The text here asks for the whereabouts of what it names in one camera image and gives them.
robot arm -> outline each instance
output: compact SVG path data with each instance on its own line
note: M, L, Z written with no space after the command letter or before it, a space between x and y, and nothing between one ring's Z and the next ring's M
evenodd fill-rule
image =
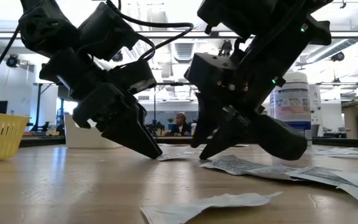
M331 1L203 1L198 15L208 24L206 32L223 23L239 38L229 58L195 54L185 75L200 91L199 122L192 146L201 144L218 128L200 158L252 138L274 156L299 159L306 149L305 137L260 115L261 104L276 85L285 83L282 77L309 43L331 43L329 22L317 22L310 16ZM130 17L111 1L101 2L76 28L54 0L21 2L22 41L28 49L50 58L40 78L62 82L70 90L71 97L78 101L73 112L75 122L90 128L87 120L92 119L102 137L153 159L160 156L160 148L144 126L146 111L133 96L156 85L147 59L141 57L110 71L93 63L93 57L111 60L123 47L131 49L138 40L152 46L146 56L153 56L153 43L124 21ZM241 51L239 44L252 35L252 43Z

wooden table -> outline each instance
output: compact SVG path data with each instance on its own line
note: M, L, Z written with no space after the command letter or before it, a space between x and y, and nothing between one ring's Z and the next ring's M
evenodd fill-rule
M165 152L184 150L189 149L163 147ZM266 165L358 171L358 159L305 155L285 162L259 146L219 156L228 154ZM199 165L197 157L158 162L125 148L19 149L15 158L0 161L0 223L145 223L141 202L164 205L225 193L278 191L284 193L265 206L207 210L189 223L358 223L358 201L334 187L236 177Z

blonde hair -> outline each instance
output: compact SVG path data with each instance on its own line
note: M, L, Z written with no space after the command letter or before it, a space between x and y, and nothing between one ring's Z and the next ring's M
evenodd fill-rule
M180 117L184 123L186 122L186 115L184 113L178 113L177 116Z

person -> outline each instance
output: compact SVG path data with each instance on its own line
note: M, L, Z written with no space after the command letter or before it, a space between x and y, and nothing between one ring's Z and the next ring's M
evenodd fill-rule
M176 124L173 125L170 136L189 136L191 133L191 126L186 123L186 115L178 113L175 118Z

screw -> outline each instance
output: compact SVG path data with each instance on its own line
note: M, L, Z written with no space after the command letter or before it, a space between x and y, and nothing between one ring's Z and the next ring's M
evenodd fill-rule
M236 89L236 86L233 84L229 84L229 90L233 91Z

